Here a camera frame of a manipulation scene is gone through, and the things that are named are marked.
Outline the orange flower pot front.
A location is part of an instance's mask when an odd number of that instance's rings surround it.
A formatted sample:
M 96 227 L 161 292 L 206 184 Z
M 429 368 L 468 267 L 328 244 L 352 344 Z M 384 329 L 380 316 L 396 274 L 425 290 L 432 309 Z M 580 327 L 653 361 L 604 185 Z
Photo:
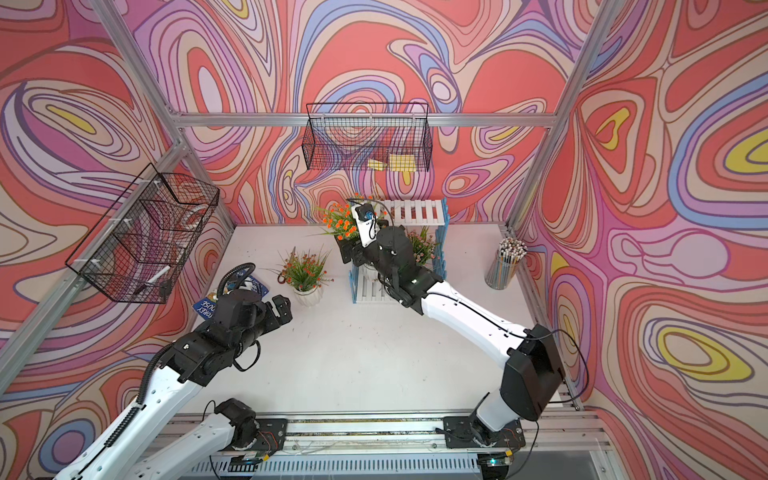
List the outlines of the orange flower pot front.
M 326 229 L 337 240 L 359 240 L 362 232 L 373 237 L 377 228 L 376 224 L 372 224 L 361 230 L 357 225 L 356 208 L 362 205 L 364 205 L 364 199 L 354 199 L 351 204 L 332 204 L 327 208 L 317 207 L 316 211 L 321 215 Z

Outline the pink flower pot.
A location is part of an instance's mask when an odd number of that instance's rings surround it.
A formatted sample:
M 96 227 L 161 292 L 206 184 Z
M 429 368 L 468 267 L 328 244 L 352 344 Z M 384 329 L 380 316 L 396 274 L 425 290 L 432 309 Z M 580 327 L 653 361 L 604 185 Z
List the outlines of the pink flower pot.
M 437 241 L 429 226 L 407 231 L 411 242 L 414 259 L 417 265 L 425 266 L 436 256 Z

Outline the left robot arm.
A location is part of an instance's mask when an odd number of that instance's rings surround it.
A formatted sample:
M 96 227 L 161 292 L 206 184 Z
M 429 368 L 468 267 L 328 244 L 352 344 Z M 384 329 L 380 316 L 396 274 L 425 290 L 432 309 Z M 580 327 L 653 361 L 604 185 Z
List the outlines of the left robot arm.
M 229 368 L 242 371 L 238 358 L 292 318 L 291 302 L 283 295 L 269 301 L 246 289 L 220 295 L 213 317 L 150 360 L 137 397 L 57 478 L 179 479 L 226 447 L 250 450 L 263 441 L 266 454 L 280 450 L 274 432 L 278 422 L 261 422 L 250 407 L 231 398 L 170 445 L 151 456 L 144 454 L 217 374 Z

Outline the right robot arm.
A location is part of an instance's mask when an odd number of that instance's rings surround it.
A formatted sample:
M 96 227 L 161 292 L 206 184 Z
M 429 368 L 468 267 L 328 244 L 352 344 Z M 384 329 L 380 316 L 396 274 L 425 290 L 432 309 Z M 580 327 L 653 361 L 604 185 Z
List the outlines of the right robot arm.
M 552 331 L 507 321 L 460 294 L 442 276 L 416 263 L 402 227 L 386 226 L 366 241 L 336 243 L 343 263 L 373 267 L 389 297 L 461 334 L 502 369 L 500 386 L 485 394 L 469 415 L 476 437 L 541 417 L 565 377 Z

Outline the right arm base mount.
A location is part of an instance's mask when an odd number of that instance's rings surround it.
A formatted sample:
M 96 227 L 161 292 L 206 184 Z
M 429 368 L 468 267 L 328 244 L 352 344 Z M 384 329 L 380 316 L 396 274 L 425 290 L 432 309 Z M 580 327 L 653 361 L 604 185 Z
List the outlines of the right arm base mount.
M 502 448 L 516 452 L 526 445 L 519 420 L 507 423 L 499 431 L 491 431 L 473 416 L 446 416 L 435 429 L 449 449 Z

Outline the red flower pot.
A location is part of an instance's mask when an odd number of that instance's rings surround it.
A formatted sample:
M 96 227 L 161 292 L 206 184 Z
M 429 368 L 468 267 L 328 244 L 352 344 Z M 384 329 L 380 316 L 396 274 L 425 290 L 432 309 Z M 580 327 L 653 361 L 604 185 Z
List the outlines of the red flower pot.
M 332 282 L 326 269 L 328 257 L 328 251 L 302 253 L 293 248 L 282 259 L 278 283 L 290 286 L 304 307 L 316 306 L 323 297 L 324 287 Z

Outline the blue white slatted rack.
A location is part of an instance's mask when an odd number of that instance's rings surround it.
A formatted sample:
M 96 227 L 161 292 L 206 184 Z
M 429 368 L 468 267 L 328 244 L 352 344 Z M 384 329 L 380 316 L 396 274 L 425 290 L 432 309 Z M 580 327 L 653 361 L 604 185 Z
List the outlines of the blue white slatted rack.
M 388 208 L 382 201 L 349 198 L 347 202 L 357 234 L 337 242 L 342 262 L 374 268 L 378 282 L 392 299 L 421 314 L 428 290 L 445 280 L 442 241 L 446 227 L 437 227 L 437 246 L 432 253 L 419 253 L 406 228 L 384 218 Z

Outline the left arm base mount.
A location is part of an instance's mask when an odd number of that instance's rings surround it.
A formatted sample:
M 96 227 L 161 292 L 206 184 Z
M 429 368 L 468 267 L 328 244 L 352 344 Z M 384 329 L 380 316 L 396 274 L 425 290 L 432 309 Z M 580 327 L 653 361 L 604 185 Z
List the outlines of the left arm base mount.
M 254 418 L 241 428 L 239 448 L 274 454 L 281 451 L 287 437 L 287 418 Z

